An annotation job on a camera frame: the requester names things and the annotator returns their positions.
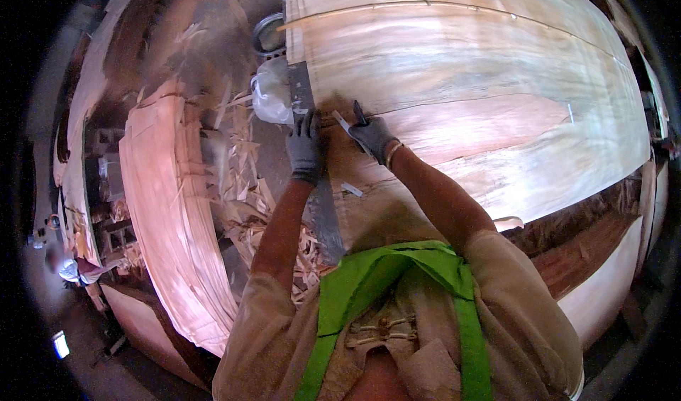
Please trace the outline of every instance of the wood stack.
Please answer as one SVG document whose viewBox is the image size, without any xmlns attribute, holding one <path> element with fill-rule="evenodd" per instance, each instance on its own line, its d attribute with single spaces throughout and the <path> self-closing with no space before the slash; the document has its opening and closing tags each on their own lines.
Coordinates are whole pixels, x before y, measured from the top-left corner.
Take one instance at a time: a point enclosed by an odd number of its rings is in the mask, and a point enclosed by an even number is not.
<svg viewBox="0 0 681 401">
<path fill-rule="evenodd" d="M 120 142 L 128 208 L 155 290 L 177 331 L 221 356 L 236 317 L 201 161 L 199 110 L 169 81 L 130 111 Z"/>
</svg>

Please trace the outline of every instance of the bracelet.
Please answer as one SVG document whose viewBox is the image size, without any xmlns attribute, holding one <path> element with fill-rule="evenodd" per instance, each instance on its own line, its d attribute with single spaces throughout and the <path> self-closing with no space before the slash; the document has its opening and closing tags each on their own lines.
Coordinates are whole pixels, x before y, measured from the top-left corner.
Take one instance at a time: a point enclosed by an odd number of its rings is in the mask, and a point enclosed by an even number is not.
<svg viewBox="0 0 681 401">
<path fill-rule="evenodd" d="M 386 167 L 391 172 L 392 172 L 392 168 L 391 168 L 392 157 L 395 155 L 395 151 L 399 150 L 400 147 L 404 147 L 404 144 L 401 143 L 401 142 L 395 144 L 395 146 L 393 148 L 391 148 L 390 151 L 388 151 L 388 153 L 386 155 Z"/>
</svg>

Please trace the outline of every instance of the white plastic bag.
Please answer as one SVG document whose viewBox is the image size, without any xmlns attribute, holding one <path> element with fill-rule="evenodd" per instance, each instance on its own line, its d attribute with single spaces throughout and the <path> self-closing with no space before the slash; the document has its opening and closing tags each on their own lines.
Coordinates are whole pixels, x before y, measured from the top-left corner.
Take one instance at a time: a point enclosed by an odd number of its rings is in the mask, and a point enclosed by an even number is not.
<svg viewBox="0 0 681 401">
<path fill-rule="evenodd" d="M 285 56 L 276 57 L 260 65 L 251 79 L 253 109 L 264 122 L 294 124 L 287 66 Z"/>
</svg>

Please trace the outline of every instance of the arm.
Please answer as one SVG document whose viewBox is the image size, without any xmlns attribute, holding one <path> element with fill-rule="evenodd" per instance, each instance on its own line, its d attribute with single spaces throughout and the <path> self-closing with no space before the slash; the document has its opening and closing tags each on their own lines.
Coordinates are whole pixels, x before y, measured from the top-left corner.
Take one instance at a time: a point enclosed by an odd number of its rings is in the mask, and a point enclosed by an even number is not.
<svg viewBox="0 0 681 401">
<path fill-rule="evenodd" d="M 456 251 L 463 251 L 466 242 L 479 230 L 496 231 L 485 209 L 459 184 L 421 161 L 408 148 L 397 147 L 400 141 L 389 132 L 383 118 L 374 117 L 366 126 L 352 126 L 350 134 L 409 189 L 430 222 Z M 386 155 L 391 151 L 387 163 Z"/>
<path fill-rule="evenodd" d="M 267 224 L 251 272 L 269 274 L 290 295 L 302 212 L 324 165 L 319 116 L 314 111 L 296 122 L 287 138 L 286 152 L 291 160 L 291 180 Z"/>
<path fill-rule="evenodd" d="M 387 150 L 398 141 L 388 143 Z M 452 178 L 424 163 L 411 150 L 399 147 L 390 170 L 409 189 L 430 222 L 456 251 L 481 229 L 496 231 L 485 209 Z"/>
<path fill-rule="evenodd" d="M 314 186 L 292 179 L 286 186 L 253 257 L 251 272 L 274 277 L 290 294 L 294 283 L 295 257 L 298 254 L 300 220 L 307 197 Z"/>
</svg>

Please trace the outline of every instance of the beige shirt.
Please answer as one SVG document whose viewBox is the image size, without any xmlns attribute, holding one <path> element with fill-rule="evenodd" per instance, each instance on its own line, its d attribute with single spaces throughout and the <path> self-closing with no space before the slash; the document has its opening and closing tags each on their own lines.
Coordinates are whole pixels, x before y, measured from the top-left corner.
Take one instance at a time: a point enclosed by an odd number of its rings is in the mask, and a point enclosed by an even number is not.
<svg viewBox="0 0 681 401">
<path fill-rule="evenodd" d="M 583 383 L 577 334 L 530 259 L 493 231 L 475 234 L 463 256 L 475 280 L 494 398 L 574 396 Z M 214 398 L 292 399 L 315 344 L 318 310 L 318 290 L 296 311 L 277 281 L 253 274 L 212 382 Z M 379 320 L 389 326 L 384 341 L 372 328 Z M 460 399 L 454 301 L 417 266 L 342 330 L 318 399 L 342 400 L 362 376 L 366 353 L 376 346 L 390 352 L 414 400 Z"/>
</svg>

